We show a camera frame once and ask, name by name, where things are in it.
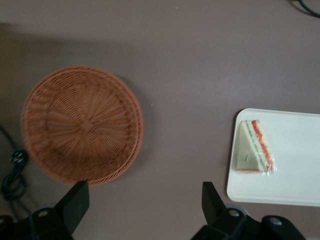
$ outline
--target plastic wrap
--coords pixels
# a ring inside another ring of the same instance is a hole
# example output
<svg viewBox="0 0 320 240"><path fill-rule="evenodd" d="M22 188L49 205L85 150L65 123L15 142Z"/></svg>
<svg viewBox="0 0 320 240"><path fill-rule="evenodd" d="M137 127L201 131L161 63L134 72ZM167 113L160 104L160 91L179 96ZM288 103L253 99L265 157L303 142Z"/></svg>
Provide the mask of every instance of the plastic wrap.
<svg viewBox="0 0 320 240"><path fill-rule="evenodd" d="M238 171L261 172L269 175L277 170L275 158L259 120L240 122L236 158Z"/></svg>

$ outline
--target brown table surface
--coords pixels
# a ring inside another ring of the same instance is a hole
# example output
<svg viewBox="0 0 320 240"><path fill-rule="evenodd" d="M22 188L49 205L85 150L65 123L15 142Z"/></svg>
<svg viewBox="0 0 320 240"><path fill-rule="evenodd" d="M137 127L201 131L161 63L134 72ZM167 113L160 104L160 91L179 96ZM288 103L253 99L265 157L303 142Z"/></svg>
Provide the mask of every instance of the brown table surface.
<svg viewBox="0 0 320 240"><path fill-rule="evenodd" d="M320 11L318 1L309 6ZM188 240L204 225L202 181L225 203L236 114L320 114L320 19L288 0L1 1L0 123L23 145L24 99L63 67L109 70L137 96L142 150L116 180L90 188L77 240ZM11 168L3 137L0 177ZM31 162L25 202L52 206L70 185ZM0 213L11 214L0 200ZM320 237L320 208L238 203L257 220L290 219Z"/></svg>

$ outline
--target wicker basket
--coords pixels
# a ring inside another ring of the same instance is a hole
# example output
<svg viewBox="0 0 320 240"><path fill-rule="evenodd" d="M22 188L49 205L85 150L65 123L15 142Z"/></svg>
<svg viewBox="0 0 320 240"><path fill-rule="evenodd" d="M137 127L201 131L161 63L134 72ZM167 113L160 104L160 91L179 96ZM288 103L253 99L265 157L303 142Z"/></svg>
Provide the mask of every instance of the wicker basket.
<svg viewBox="0 0 320 240"><path fill-rule="evenodd" d="M31 158L69 184L115 179L134 162L143 139L134 94L114 74L90 66L42 79L24 103L21 125Z"/></svg>

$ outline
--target tray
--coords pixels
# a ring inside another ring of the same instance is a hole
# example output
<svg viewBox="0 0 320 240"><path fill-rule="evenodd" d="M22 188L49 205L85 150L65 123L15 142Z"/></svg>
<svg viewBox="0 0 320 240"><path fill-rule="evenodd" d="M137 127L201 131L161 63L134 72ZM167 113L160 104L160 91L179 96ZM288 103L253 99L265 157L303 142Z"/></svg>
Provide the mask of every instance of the tray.
<svg viewBox="0 0 320 240"><path fill-rule="evenodd" d="M259 119L277 165L276 173L236 171L243 120ZM235 202L320 207L320 115L247 108L235 121L227 195Z"/></svg>

